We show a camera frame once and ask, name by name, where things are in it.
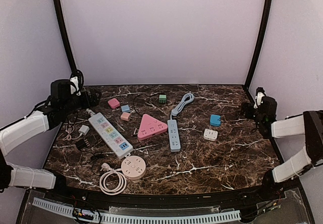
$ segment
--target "light blue cable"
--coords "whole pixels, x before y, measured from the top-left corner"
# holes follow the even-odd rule
[[[192,93],[185,94],[181,102],[172,110],[171,119],[172,117],[176,117],[183,110],[184,106],[191,103],[194,100],[194,98],[195,97]]]

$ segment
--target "green cube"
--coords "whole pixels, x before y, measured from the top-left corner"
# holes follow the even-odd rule
[[[160,95],[159,95],[159,102],[160,102],[161,104],[165,104],[165,103],[166,103],[166,101],[167,101],[167,97],[166,97],[166,95],[164,95],[164,94],[160,94]]]

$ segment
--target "pink square box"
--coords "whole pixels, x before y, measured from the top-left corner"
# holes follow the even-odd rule
[[[128,112],[123,112],[122,115],[121,115],[121,119],[124,120],[124,121],[129,121],[129,118],[130,118],[130,113]]]
[[[112,109],[115,109],[120,106],[120,102],[116,98],[109,100],[107,103],[110,105]]]

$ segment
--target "white grille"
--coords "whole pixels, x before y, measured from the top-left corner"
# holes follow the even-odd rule
[[[73,206],[66,204],[57,204],[47,200],[34,198],[34,206],[50,212],[72,218]],[[229,221],[240,220],[240,211],[230,211],[225,213],[180,216],[180,217],[144,217],[144,216],[126,216],[101,213],[102,224],[216,224]],[[98,223],[99,215],[95,213],[93,223]]]

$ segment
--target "marble tabletop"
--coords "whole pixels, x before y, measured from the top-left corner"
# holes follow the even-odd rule
[[[146,162],[145,176],[140,180],[129,181],[123,193],[177,195],[241,189],[260,185],[263,174],[279,165],[271,143],[253,130],[254,121],[240,116],[241,103],[248,101],[241,86],[132,85],[85,88],[95,88],[102,92],[99,106],[92,110],[101,112],[133,145],[132,155],[140,156]],[[187,92],[193,93],[195,100],[176,117],[182,147],[180,152],[170,151],[167,132],[143,141],[137,139],[134,131],[139,128],[141,121],[141,116],[133,107],[137,95],[166,94],[166,104],[158,102],[158,95],[141,95],[135,101],[140,114],[149,114],[166,123],[171,110]],[[109,107],[107,101],[112,98],[117,98],[121,105],[130,106],[129,122],[120,119],[120,107]],[[210,126],[211,114],[221,116],[220,127]],[[66,176],[68,186],[100,191],[98,181],[102,174],[101,164],[107,162],[118,169],[122,160],[112,153],[91,127],[86,137],[94,136],[95,140],[90,142],[90,148],[84,149],[86,152],[76,148],[77,140],[63,140],[68,125],[75,122],[72,136],[77,137],[81,125],[90,126],[88,118],[84,110],[68,117],[58,132],[45,168]],[[204,129],[218,131],[218,139],[215,142],[205,140]],[[94,153],[101,153],[103,158],[91,161]],[[115,186],[117,178],[111,177],[110,180],[109,185]]]

